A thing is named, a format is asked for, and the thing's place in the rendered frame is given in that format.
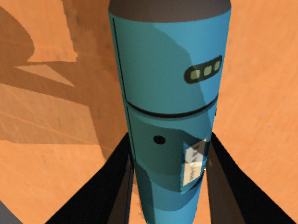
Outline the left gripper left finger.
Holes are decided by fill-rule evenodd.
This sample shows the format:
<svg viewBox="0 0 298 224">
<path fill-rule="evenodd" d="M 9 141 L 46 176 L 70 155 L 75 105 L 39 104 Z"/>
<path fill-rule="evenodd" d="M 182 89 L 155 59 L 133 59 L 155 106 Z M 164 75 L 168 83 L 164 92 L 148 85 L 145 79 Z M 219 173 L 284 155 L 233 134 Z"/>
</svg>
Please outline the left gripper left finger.
<svg viewBox="0 0 298 224">
<path fill-rule="evenodd" d="M 44 224 L 129 224 L 134 178 L 131 151 L 127 132 L 102 168 Z"/>
</svg>

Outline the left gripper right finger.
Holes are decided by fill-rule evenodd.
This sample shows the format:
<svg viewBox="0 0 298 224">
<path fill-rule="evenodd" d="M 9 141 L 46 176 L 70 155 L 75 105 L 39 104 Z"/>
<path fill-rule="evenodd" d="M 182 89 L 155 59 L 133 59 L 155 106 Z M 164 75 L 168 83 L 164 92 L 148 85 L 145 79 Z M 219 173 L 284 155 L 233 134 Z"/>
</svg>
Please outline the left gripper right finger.
<svg viewBox="0 0 298 224">
<path fill-rule="evenodd" d="M 239 168 L 214 132 L 206 179 L 211 224 L 297 224 Z"/>
</svg>

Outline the blue electric screwdriver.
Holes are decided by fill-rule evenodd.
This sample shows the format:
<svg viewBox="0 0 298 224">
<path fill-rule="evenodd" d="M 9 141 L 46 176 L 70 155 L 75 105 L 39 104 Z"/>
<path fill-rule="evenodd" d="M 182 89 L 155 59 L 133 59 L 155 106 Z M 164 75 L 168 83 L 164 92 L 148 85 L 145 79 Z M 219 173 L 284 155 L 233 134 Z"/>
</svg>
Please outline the blue electric screwdriver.
<svg viewBox="0 0 298 224">
<path fill-rule="evenodd" d="M 110 0 L 146 224 L 193 224 L 217 111 L 230 0 Z"/>
</svg>

